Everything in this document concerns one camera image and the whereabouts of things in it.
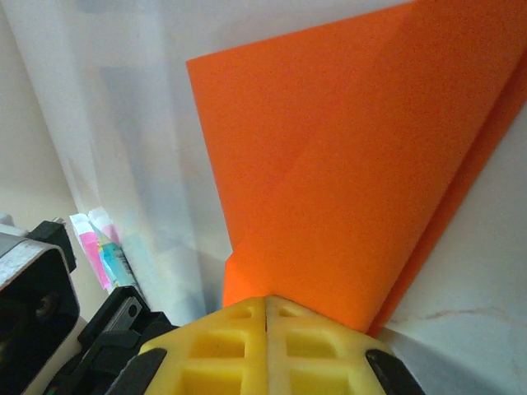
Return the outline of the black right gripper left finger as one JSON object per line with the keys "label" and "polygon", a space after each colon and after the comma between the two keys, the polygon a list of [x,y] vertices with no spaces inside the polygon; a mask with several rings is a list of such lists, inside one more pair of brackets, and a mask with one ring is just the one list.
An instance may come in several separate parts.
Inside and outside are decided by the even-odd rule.
{"label": "black right gripper left finger", "polygon": [[145,342],[110,392],[265,394],[264,298],[248,298]]}

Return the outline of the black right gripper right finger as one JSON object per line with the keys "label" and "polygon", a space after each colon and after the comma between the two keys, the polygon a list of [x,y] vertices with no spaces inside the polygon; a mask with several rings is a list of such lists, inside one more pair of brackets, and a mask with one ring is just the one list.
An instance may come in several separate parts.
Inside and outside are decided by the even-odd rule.
{"label": "black right gripper right finger", "polygon": [[270,394],[423,394],[383,342],[283,298],[267,299]]}

